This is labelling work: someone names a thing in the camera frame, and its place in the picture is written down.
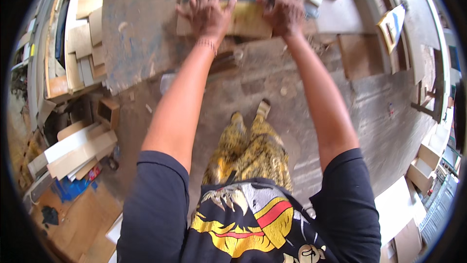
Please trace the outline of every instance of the black t-shirt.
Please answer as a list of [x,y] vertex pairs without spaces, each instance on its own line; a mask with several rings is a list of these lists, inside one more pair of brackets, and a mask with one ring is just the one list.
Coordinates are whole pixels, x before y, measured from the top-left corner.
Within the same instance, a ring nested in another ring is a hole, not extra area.
[[378,262],[381,235],[360,149],[333,159],[311,219],[267,179],[203,186],[187,228],[188,173],[143,151],[123,207],[118,262]]

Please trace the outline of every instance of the hand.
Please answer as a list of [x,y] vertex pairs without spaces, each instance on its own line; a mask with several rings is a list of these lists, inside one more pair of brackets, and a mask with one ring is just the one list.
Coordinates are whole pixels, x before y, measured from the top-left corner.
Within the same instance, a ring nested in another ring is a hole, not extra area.
[[268,0],[256,1],[264,7],[263,18],[282,38],[302,33],[305,17],[302,0],[274,0],[273,7]]
[[191,29],[198,38],[208,38],[219,47],[229,27],[232,11],[237,0],[229,0],[224,10],[219,0],[190,0],[191,11],[176,6],[179,15],[190,21]]

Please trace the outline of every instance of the forearm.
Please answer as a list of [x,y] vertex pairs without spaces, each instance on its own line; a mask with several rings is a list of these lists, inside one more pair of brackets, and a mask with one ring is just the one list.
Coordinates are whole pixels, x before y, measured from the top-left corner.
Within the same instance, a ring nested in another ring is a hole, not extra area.
[[190,173],[191,153],[214,53],[195,46],[154,113],[142,150],[171,155]]
[[337,155],[359,147],[357,134],[341,92],[308,41],[301,34],[284,39],[303,81],[324,171]]

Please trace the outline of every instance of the bracelet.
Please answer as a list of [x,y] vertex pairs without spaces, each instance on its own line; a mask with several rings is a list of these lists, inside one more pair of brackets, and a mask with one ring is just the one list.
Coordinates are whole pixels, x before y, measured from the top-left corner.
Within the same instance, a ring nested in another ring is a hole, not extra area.
[[214,44],[214,42],[212,40],[209,40],[209,39],[206,39],[206,38],[199,38],[196,41],[195,46],[207,46],[207,47],[209,47],[209,48],[211,48],[213,50],[214,57],[217,56],[216,44]]

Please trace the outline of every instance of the yellow patterned pants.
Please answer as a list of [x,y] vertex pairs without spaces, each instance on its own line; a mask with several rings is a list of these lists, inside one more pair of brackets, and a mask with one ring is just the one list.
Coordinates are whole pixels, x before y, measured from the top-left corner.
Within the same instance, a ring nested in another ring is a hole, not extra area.
[[203,185],[224,184],[236,171],[234,181],[267,178],[292,192],[288,161],[281,138],[262,115],[256,115],[248,136],[242,115],[236,112],[209,160]]

